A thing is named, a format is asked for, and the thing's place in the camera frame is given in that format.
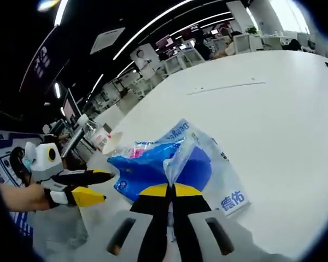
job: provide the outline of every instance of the white desk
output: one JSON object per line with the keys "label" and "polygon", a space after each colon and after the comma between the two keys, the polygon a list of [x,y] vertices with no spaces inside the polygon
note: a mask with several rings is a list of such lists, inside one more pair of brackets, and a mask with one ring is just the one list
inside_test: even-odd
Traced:
{"label": "white desk", "polygon": [[[160,83],[114,132],[124,133],[124,145],[154,140],[181,118],[207,132],[250,197],[239,223],[266,251],[296,258],[328,223],[325,61],[311,53],[264,51],[202,63]],[[256,82],[265,84],[231,87]],[[206,92],[187,95],[200,91]],[[127,208],[108,190],[114,209]]]}

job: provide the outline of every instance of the window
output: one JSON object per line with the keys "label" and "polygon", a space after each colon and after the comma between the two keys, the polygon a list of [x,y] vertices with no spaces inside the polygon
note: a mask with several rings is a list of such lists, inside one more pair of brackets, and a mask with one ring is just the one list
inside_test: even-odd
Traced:
{"label": "window", "polygon": [[284,31],[310,34],[305,18],[293,0],[270,0],[270,3]]}
{"label": "window", "polygon": [[254,19],[254,17],[253,17],[253,14],[251,13],[251,11],[249,10],[248,7],[246,8],[246,10],[247,10],[247,13],[248,13],[248,15],[250,16],[250,19],[251,19],[251,21],[253,22],[255,28],[256,28],[258,31],[260,31],[260,29],[259,29],[259,27],[257,26],[257,23],[256,23],[256,21],[255,21],[255,19]]}

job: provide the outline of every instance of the plastic bag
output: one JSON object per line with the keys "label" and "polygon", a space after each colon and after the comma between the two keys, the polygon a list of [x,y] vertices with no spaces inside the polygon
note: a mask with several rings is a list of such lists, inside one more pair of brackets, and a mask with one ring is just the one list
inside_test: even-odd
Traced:
{"label": "plastic bag", "polygon": [[114,188],[135,201],[156,184],[175,182],[202,192],[211,209],[226,215],[249,203],[231,163],[215,140],[185,119],[154,142],[136,142],[108,158],[120,170]]}

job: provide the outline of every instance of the ceiling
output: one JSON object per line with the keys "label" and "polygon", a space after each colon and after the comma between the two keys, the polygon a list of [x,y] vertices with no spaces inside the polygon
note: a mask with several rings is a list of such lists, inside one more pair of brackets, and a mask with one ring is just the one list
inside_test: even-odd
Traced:
{"label": "ceiling", "polygon": [[[139,44],[155,42],[184,26],[218,13],[227,12],[225,0],[193,0],[160,18],[139,35],[116,60],[113,57],[128,40],[152,19],[183,0],[88,1],[69,0],[62,22],[69,62],[59,80],[72,89],[76,100],[85,98],[101,74],[94,94],[130,63],[130,53]],[[19,92],[24,73],[37,48],[54,27],[58,5],[46,13],[37,12],[38,1],[14,1],[4,8],[0,21],[0,128],[41,130],[60,117],[61,99],[53,88],[44,97]],[[218,16],[201,25],[232,17]],[[95,54],[90,50],[103,32],[125,27],[116,42]]]}

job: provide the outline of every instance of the office desk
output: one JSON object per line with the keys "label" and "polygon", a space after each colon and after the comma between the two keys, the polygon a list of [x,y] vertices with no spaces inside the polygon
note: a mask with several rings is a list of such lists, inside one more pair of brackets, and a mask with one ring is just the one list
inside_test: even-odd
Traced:
{"label": "office desk", "polygon": [[[266,251],[296,258],[328,224],[327,61],[264,51],[199,64],[160,83],[114,132],[123,145],[154,140],[181,118],[207,132],[249,195],[238,222]],[[128,207],[110,191],[113,209]]]}

